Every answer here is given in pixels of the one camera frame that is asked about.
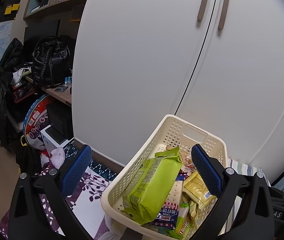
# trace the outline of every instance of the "basket handle hole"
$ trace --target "basket handle hole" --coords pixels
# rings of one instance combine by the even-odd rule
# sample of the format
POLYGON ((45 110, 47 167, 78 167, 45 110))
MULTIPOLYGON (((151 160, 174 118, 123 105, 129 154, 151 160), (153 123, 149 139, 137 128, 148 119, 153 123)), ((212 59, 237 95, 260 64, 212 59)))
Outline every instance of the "basket handle hole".
POLYGON ((196 127, 193 127, 189 124, 186 124, 185 127, 182 130, 182 133, 184 136, 188 137, 189 139, 197 142, 202 143, 205 138, 207 137, 207 133, 197 129, 196 127))

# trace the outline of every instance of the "computer mouse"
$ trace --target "computer mouse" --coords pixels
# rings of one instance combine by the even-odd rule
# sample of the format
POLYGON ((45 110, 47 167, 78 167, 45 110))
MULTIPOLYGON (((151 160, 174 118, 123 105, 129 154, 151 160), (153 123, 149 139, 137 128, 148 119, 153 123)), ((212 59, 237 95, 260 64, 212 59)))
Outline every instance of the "computer mouse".
POLYGON ((17 93, 17 98, 22 98, 26 94, 26 89, 20 89, 20 91, 17 93))

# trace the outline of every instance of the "black puffer coat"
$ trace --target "black puffer coat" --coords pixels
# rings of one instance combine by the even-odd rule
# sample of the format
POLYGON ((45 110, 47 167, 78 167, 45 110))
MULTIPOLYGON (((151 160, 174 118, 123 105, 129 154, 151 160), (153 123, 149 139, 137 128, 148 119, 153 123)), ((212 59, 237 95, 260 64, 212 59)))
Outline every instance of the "black puffer coat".
POLYGON ((23 45, 14 38, 10 45, 5 50, 0 61, 0 142, 7 150, 8 148, 8 135, 6 132, 7 122, 7 107, 6 99, 9 95, 9 85, 13 78, 14 67, 21 64, 23 61, 23 45))

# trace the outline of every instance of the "metal screw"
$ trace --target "metal screw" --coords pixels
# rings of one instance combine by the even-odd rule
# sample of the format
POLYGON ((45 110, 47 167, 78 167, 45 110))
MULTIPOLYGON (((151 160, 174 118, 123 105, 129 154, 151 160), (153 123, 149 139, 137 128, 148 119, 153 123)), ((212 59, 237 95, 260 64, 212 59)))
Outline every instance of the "metal screw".
POLYGON ((50 175, 55 175, 57 173, 57 169, 51 169, 48 173, 50 175))
POLYGON ((261 171, 258 171, 257 172, 257 176, 259 177, 259 178, 263 178, 264 176, 263 176, 263 173, 261 172, 261 171))
POLYGON ((25 172, 23 172, 21 175, 20 175, 20 179, 25 179, 27 176, 27 174, 25 172))
POLYGON ((234 170, 232 168, 226 168, 226 173, 232 175, 234 174, 234 170))

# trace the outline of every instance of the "green snack package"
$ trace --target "green snack package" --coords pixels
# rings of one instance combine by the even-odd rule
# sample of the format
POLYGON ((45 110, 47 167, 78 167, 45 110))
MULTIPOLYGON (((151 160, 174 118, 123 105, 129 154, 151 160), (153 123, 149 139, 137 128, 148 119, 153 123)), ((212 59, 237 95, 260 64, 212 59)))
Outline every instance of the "green snack package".
POLYGON ((140 225, 157 217, 170 193, 182 165, 178 153, 176 147, 145 160, 123 192, 123 211, 140 225))
POLYGON ((175 239, 183 239, 192 224, 191 218, 189 216, 190 206, 188 203, 180 204, 179 206, 179 216, 177 221, 177 226, 175 230, 169 231, 170 235, 175 239))

